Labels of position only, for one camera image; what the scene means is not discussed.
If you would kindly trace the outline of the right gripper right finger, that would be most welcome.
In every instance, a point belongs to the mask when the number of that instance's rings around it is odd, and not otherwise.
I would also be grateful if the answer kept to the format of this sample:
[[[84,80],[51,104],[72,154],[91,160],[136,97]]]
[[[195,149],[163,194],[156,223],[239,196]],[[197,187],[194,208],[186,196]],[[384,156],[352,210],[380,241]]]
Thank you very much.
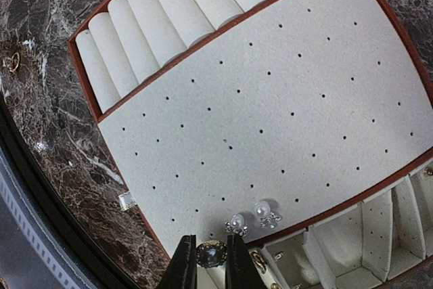
[[[225,287],[230,289],[267,288],[239,235],[227,236]]]

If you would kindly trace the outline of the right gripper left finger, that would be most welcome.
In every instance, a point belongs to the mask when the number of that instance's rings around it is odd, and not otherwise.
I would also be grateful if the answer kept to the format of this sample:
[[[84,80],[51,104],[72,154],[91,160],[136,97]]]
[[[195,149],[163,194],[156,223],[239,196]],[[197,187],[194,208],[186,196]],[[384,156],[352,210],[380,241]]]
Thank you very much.
[[[183,236],[164,272],[157,289],[197,288],[196,236]]]

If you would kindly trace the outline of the red jewelry tray cream insert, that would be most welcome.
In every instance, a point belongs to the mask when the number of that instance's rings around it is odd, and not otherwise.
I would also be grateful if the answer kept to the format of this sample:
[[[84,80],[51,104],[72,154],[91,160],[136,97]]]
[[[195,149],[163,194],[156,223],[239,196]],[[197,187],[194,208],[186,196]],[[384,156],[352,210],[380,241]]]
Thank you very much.
[[[196,236],[200,288],[226,288],[235,214],[267,288],[432,260],[432,82],[386,0],[105,0],[68,45],[121,207],[170,259]]]

